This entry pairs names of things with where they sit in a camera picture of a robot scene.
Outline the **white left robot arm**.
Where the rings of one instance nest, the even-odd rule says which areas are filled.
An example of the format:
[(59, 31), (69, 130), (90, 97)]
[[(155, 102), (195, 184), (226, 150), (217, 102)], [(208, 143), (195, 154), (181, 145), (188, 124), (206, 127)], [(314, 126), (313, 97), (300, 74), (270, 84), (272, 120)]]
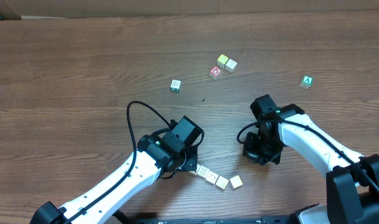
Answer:
[(106, 223), (130, 198), (152, 185), (165, 173), (195, 170), (198, 134), (168, 131), (143, 136), (135, 151), (107, 178), (92, 189), (57, 208), (46, 202), (30, 223)]

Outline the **yellow sided wooden block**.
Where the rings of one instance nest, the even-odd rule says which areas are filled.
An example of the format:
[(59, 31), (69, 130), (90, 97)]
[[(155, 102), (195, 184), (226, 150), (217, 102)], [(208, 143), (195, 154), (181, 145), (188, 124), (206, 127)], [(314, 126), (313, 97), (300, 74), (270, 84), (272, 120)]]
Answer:
[(210, 172), (210, 169), (204, 166), (200, 166), (197, 171), (197, 176), (201, 177), (203, 179), (206, 179), (208, 176), (208, 173)]

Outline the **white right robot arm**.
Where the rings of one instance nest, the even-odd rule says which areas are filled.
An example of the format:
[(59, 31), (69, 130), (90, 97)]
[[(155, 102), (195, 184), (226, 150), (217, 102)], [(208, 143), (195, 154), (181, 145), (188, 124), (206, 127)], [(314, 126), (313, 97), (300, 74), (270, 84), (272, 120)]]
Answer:
[(283, 148), (297, 151), (325, 177), (327, 204), (290, 214), (288, 223), (379, 223), (379, 155), (365, 157), (318, 128), (291, 104), (253, 102), (258, 128), (243, 142), (243, 155), (260, 165), (279, 164)]

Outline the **wooden block with hammer picture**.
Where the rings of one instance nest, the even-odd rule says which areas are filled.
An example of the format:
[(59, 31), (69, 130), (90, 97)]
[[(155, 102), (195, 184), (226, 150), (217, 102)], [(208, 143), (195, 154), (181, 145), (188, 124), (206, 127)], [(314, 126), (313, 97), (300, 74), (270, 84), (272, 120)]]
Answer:
[(200, 169), (200, 166), (201, 165), (199, 165), (199, 164), (197, 164), (196, 165), (196, 170), (194, 170), (194, 171), (189, 171), (191, 174), (193, 174), (194, 176), (197, 176), (197, 173), (198, 173), (198, 171), (199, 171), (199, 169)]

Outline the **wooden block number three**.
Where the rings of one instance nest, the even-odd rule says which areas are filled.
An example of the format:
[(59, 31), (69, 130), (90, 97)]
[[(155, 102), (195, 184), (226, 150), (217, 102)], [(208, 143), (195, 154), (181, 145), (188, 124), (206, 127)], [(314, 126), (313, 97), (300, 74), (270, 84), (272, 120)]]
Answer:
[(230, 184), (232, 189), (237, 189), (243, 185), (243, 182), (239, 175), (230, 178)]

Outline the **wooden block with dots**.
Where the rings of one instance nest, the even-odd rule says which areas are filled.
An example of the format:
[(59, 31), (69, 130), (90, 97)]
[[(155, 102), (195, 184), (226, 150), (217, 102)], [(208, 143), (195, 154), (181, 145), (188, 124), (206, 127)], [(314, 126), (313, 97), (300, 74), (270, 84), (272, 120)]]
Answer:
[(218, 180), (218, 178), (219, 178), (218, 174), (216, 174), (216, 173), (214, 173), (212, 171), (209, 171), (208, 174), (207, 174), (207, 176), (206, 176), (206, 178), (205, 178), (205, 180), (206, 180), (206, 182), (208, 182), (208, 183), (210, 183), (212, 185), (215, 185), (216, 182), (217, 182), (217, 180)]

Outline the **wooden block with squiggle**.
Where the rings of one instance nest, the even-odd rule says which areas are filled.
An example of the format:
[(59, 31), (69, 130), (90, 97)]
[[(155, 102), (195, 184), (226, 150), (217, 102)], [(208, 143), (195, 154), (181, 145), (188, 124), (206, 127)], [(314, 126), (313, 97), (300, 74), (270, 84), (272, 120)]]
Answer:
[(216, 183), (215, 183), (215, 186), (221, 190), (225, 190), (228, 183), (229, 183), (228, 179), (224, 178), (223, 176), (219, 176)]

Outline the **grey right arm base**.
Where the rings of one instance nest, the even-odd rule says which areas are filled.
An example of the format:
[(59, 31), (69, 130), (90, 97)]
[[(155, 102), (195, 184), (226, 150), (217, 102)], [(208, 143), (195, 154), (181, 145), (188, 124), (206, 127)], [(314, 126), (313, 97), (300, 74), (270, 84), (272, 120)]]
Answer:
[(327, 207), (315, 204), (304, 207), (290, 214), (287, 223), (290, 224), (330, 224), (327, 216)]

